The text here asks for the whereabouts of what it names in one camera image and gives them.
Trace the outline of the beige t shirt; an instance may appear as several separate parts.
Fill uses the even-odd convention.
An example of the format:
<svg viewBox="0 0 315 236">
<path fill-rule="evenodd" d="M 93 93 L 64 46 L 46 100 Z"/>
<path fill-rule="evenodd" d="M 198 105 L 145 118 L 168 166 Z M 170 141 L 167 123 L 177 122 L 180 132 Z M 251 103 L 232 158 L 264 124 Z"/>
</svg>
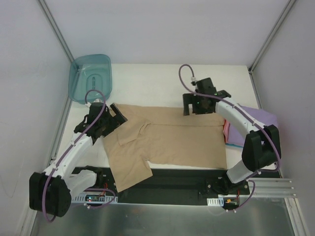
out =
<svg viewBox="0 0 315 236">
<path fill-rule="evenodd" d="M 116 189 L 152 177 L 149 164 L 226 169 L 224 118 L 183 115 L 181 108 L 117 104 L 127 119 L 103 138 Z"/>
</svg>

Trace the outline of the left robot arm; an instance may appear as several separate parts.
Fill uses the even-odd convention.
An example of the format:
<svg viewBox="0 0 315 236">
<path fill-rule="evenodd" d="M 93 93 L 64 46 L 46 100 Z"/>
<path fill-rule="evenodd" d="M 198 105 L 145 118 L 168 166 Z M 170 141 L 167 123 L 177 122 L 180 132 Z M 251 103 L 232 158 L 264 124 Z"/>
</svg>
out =
<svg viewBox="0 0 315 236">
<path fill-rule="evenodd" d="M 43 172 L 34 172 L 29 179 L 29 207 L 41 211 L 44 216 L 63 217 L 71 200 L 87 189 L 105 190 L 101 168 L 85 166 L 72 175 L 79 160 L 100 138 L 111 134 L 127 121 L 127 118 L 111 104 L 94 102 L 89 112 L 74 128 L 72 138 L 64 153 Z"/>
</svg>

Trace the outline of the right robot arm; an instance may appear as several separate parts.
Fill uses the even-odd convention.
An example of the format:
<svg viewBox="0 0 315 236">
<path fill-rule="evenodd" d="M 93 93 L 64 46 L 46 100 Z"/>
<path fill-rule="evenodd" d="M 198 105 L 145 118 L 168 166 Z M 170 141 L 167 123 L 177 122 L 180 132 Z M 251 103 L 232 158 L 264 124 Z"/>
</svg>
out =
<svg viewBox="0 0 315 236">
<path fill-rule="evenodd" d="M 195 114 L 216 113 L 230 122 L 244 138 L 241 161 L 228 169 L 220 181 L 222 190 L 233 194 L 239 183 L 267 170 L 267 166 L 276 164 L 274 172 L 281 163 L 281 146 L 278 128 L 266 125 L 238 105 L 225 90 L 216 90 L 211 78 L 197 80 L 191 78 L 194 90 L 183 95 L 184 114 L 188 115 L 188 106 L 192 105 Z"/>
</svg>

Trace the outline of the purple folded t shirt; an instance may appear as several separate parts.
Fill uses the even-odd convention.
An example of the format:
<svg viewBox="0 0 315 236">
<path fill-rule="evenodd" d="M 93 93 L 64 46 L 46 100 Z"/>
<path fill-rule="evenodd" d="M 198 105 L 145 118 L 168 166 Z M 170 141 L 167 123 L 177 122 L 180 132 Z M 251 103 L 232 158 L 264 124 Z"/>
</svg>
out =
<svg viewBox="0 0 315 236">
<path fill-rule="evenodd" d="M 263 109 L 255 109 L 250 107 L 242 106 L 242 108 L 254 119 L 264 123 L 265 125 L 275 125 L 279 127 L 276 115 L 269 113 Z M 237 131 L 237 129 L 231 124 L 229 141 L 235 145 L 244 146 L 245 138 Z"/>
</svg>

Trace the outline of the teal folded t shirt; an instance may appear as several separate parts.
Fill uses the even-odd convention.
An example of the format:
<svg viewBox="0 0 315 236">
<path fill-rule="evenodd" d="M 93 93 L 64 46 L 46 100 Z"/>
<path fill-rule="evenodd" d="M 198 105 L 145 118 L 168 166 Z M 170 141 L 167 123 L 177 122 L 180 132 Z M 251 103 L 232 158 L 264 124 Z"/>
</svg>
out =
<svg viewBox="0 0 315 236">
<path fill-rule="evenodd" d="M 243 148 L 244 147 L 242 145 L 235 145 L 235 144 L 230 144 L 230 143 L 225 143 L 225 145 L 227 145 L 229 147 L 235 147 L 235 148 Z"/>
</svg>

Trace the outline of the teal plastic basin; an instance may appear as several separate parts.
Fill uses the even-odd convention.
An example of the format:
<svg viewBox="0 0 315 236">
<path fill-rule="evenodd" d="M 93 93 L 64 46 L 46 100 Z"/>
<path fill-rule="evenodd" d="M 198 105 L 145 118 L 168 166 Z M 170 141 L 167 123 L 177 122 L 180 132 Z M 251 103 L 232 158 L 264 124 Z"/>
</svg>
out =
<svg viewBox="0 0 315 236">
<path fill-rule="evenodd" d="M 68 96 L 71 101 L 85 104 L 96 99 L 107 100 L 111 91 L 112 68 L 107 55 L 86 55 L 71 63 L 68 79 Z"/>
</svg>

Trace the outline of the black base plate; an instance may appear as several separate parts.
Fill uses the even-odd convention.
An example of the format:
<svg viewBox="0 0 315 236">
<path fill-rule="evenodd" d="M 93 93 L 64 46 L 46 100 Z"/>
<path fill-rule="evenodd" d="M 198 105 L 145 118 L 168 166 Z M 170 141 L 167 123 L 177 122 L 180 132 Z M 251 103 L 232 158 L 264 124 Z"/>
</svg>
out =
<svg viewBox="0 0 315 236">
<path fill-rule="evenodd" d="M 214 185 L 220 182 L 223 170 L 152 169 L 153 176 L 118 192 L 110 168 L 97 171 L 103 176 L 91 193 L 101 194 L 107 188 L 116 194 L 116 202 L 124 204 L 205 206 L 207 200 L 217 198 Z"/>
</svg>

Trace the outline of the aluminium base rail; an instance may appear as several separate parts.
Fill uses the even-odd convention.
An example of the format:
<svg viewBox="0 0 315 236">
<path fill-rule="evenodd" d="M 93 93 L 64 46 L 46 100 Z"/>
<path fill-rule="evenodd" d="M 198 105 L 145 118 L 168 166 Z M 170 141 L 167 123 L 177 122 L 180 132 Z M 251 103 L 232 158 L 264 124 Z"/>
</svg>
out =
<svg viewBox="0 0 315 236">
<path fill-rule="evenodd" d="M 255 183 L 253 196 L 256 198 L 297 198 L 293 181 L 289 178 L 251 178 L 250 190 Z"/>
</svg>

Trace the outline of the left aluminium frame post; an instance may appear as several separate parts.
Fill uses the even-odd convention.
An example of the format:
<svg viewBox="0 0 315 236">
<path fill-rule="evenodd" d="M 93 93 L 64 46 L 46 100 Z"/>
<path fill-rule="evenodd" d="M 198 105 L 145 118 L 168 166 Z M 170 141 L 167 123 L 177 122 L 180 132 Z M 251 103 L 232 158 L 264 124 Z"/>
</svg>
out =
<svg viewBox="0 0 315 236">
<path fill-rule="evenodd" d="M 39 7 L 41 8 L 43 14 L 45 15 L 45 18 L 47 19 L 53 33 L 55 34 L 57 40 L 59 41 L 63 52 L 65 53 L 66 57 L 68 58 L 68 60 L 70 62 L 74 61 L 74 57 L 73 54 L 50 10 L 49 5 L 47 4 L 47 2 L 45 0 L 37 0 L 37 3 L 39 5 Z"/>
</svg>

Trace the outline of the aluminium frame post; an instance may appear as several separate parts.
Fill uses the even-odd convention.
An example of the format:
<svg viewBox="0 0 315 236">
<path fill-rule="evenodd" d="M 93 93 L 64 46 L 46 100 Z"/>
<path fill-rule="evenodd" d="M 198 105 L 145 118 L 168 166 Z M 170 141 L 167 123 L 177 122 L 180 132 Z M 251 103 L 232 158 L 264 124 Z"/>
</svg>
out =
<svg viewBox="0 0 315 236">
<path fill-rule="evenodd" d="M 285 4 L 283 10 L 281 11 L 279 17 L 277 18 L 276 22 L 274 23 L 272 29 L 270 30 L 269 34 L 267 35 L 266 39 L 264 40 L 261 48 L 259 49 L 256 57 L 254 58 L 251 65 L 248 67 L 249 74 L 251 75 L 256 67 L 258 66 L 260 60 L 262 59 L 263 55 L 267 51 L 268 47 L 271 45 L 272 41 L 276 37 L 276 34 L 284 24 L 286 18 L 292 11 L 293 7 L 297 3 L 297 0 L 288 0 Z"/>
<path fill-rule="evenodd" d="M 74 61 L 74 57 L 73 54 L 50 10 L 49 5 L 47 4 L 47 2 L 45 0 L 37 0 L 37 3 L 39 5 L 39 7 L 41 8 L 43 14 L 45 15 L 45 18 L 47 19 L 53 33 L 55 34 L 57 40 L 59 41 L 63 52 L 65 53 L 66 57 L 68 58 L 68 60 L 70 62 Z"/>
</svg>

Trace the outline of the right aluminium frame post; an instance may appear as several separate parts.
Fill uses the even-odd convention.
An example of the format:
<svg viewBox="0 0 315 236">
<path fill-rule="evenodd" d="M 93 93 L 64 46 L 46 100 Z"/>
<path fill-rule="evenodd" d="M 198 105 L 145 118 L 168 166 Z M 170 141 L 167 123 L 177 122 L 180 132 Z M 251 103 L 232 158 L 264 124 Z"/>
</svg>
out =
<svg viewBox="0 0 315 236">
<path fill-rule="evenodd" d="M 284 24 L 286 18 L 292 11 L 293 7 L 297 3 L 297 0 L 288 0 L 285 4 L 283 10 L 281 11 L 279 17 L 277 18 L 276 22 L 274 23 L 272 29 L 270 30 L 269 34 L 267 35 L 266 39 L 264 40 L 261 48 L 259 49 L 256 57 L 254 58 L 251 65 L 248 67 L 249 74 L 251 75 L 256 67 L 258 66 L 260 60 L 262 59 L 263 55 L 267 51 L 268 47 L 271 45 L 272 41 L 276 37 L 276 34 Z"/>
</svg>

